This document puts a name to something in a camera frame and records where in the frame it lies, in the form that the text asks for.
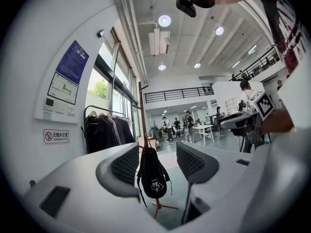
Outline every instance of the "blue sign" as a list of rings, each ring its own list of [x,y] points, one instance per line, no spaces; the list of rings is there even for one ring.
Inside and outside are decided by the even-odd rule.
[[[79,84],[87,60],[88,54],[77,41],[74,41],[59,62],[56,72]]]

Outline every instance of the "green foliage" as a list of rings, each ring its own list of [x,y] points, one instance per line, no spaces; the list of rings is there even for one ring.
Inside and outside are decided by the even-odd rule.
[[[107,100],[107,92],[108,92],[107,81],[103,79],[102,81],[97,82],[94,90],[88,90],[88,92],[101,99]],[[116,90],[113,90],[113,95],[115,95],[116,97],[120,96],[120,94]]]

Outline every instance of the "black railing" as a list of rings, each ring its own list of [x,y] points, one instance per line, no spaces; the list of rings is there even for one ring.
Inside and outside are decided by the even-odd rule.
[[[262,73],[264,70],[268,69],[270,66],[274,65],[276,62],[280,60],[279,56],[275,48],[270,48],[264,55],[262,55],[258,60],[256,60],[253,64],[251,64],[248,68],[244,69],[246,77],[244,79],[252,79],[258,74]],[[242,80],[241,73],[235,76],[237,81]]]
[[[145,93],[146,103],[214,95],[211,86]]]

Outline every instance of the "camera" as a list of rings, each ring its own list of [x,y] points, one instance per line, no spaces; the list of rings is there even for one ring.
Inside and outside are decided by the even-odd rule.
[[[176,7],[190,17],[196,17],[196,10],[191,1],[176,0]]]

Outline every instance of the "no smoking sign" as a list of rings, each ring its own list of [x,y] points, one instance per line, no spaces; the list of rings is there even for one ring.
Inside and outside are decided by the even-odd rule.
[[[44,130],[43,141],[45,145],[69,142],[68,130]]]

